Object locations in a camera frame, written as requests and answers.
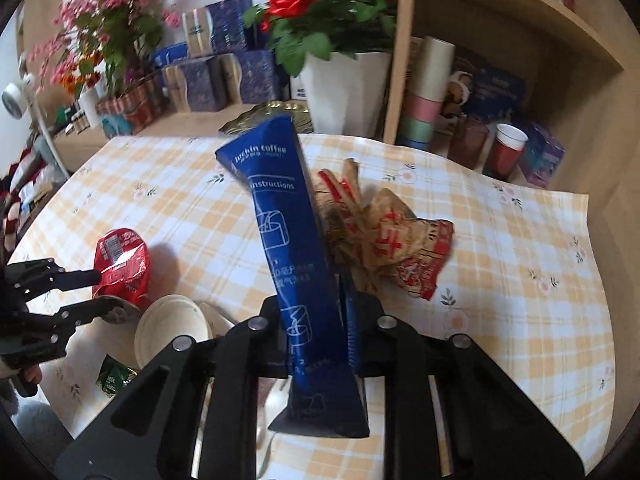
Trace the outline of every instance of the gold plate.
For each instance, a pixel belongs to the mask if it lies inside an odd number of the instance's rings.
[[[299,134],[310,134],[314,127],[311,124],[311,114],[306,101],[269,101],[255,105],[251,110],[238,115],[233,121],[220,128],[226,136],[237,136],[247,133],[267,119],[273,119],[282,114],[293,118],[293,125]]]

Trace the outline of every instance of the checkered tablecloth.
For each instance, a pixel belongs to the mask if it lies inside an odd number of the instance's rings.
[[[312,170],[360,163],[365,198],[387,186],[422,218],[449,219],[452,258],[431,301],[383,287],[386,311],[424,334],[466,332],[516,381],[590,470],[601,458],[614,399],[609,311],[591,251],[586,196],[498,183],[453,162],[354,137],[301,136]],[[214,158],[223,139],[113,139],[65,184],[37,218],[14,261],[55,257],[92,266],[96,241],[113,228],[149,246],[150,293],[207,301],[229,317],[255,315],[274,294],[249,195]],[[34,312],[89,298],[54,291]],[[105,354],[126,364],[134,327],[96,320],[80,327],[68,357],[44,366],[42,389],[74,435],[108,399],[95,386]],[[278,436],[265,478],[382,477],[382,380],[367,381],[372,436],[326,440]]]

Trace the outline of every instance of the green wrapper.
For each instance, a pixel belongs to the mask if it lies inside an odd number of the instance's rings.
[[[100,367],[100,374],[95,385],[98,386],[108,397],[113,397],[138,374],[137,370],[128,368],[107,355]]]

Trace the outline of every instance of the silver bolt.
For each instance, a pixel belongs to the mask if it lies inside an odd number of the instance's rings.
[[[397,324],[398,321],[393,316],[380,316],[378,318],[378,326],[380,328],[384,328],[385,330],[395,328]]]
[[[174,347],[174,350],[178,352],[182,352],[184,350],[188,350],[192,345],[191,338],[188,335],[179,335],[174,341],[171,343],[171,346]]]
[[[471,338],[468,335],[456,334],[453,336],[453,346],[456,348],[469,348],[471,346]]]
[[[262,316],[255,316],[249,320],[249,328],[251,330],[264,330],[268,324],[267,318]]]

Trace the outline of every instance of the woven basket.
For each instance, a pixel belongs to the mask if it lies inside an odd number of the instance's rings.
[[[95,105],[108,139],[132,136],[153,123],[166,108],[166,99],[155,72],[139,80],[122,97],[103,99]]]

